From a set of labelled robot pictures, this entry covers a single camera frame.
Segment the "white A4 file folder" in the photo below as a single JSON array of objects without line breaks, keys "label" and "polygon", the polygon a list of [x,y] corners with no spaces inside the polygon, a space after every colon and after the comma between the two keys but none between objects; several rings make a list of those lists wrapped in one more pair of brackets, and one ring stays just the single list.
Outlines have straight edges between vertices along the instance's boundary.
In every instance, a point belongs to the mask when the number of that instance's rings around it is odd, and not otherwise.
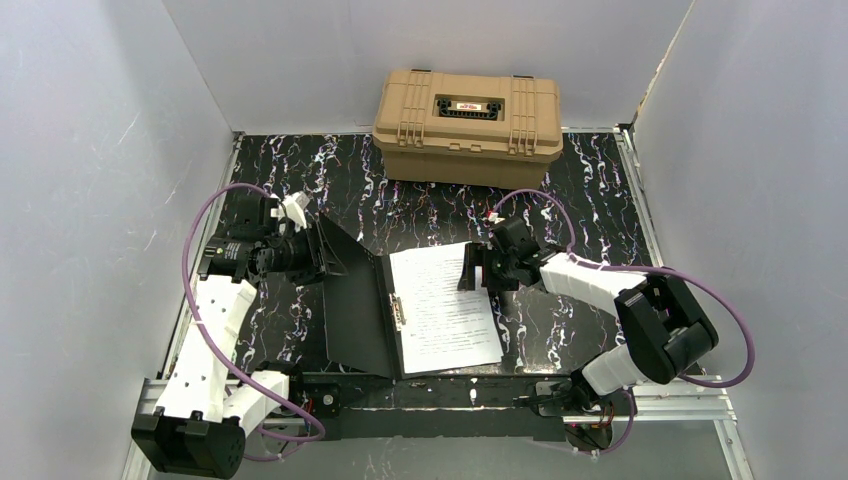
[{"label": "white A4 file folder", "polygon": [[403,373],[400,328],[404,319],[394,293],[388,255],[376,255],[345,230],[335,245],[349,275],[323,282],[326,352],[329,360],[389,379]]}]

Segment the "printed paper sheet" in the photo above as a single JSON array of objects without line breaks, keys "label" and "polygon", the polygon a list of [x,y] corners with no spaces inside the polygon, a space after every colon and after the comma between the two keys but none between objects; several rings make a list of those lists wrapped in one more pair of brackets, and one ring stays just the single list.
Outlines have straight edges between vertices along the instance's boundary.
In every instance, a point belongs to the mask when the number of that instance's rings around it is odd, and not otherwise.
[{"label": "printed paper sheet", "polygon": [[403,315],[403,373],[408,376],[495,364],[503,350],[487,292],[459,290],[465,245],[408,249],[389,256]]}]

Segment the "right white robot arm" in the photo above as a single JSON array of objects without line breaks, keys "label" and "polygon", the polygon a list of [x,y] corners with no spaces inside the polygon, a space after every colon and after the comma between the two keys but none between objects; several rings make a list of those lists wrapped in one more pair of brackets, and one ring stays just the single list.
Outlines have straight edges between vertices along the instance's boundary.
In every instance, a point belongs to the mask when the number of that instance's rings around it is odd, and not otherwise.
[{"label": "right white robot arm", "polygon": [[596,400],[639,382],[667,384],[719,341],[716,329],[683,280],[670,273],[614,271],[564,247],[541,244],[524,222],[497,223],[488,242],[464,247],[457,288],[490,293],[537,286],[614,317],[623,344],[570,373],[560,392]]}]

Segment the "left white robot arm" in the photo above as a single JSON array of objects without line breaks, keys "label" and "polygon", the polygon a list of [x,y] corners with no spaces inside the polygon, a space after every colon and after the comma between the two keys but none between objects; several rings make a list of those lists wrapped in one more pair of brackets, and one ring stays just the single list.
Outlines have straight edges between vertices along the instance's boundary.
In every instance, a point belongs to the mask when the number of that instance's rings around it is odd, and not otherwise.
[{"label": "left white robot arm", "polygon": [[161,473],[230,479],[246,456],[246,442],[275,412],[306,425],[282,436],[279,458],[322,440],[326,428],[292,393],[294,373],[269,365],[246,373],[233,361],[239,331],[260,284],[282,274],[292,284],[319,283],[344,273],[327,258],[322,227],[306,216],[304,192],[279,197],[251,186],[234,222],[202,246],[199,264],[182,265],[190,323],[164,390],[150,413],[135,416],[131,436]]}]

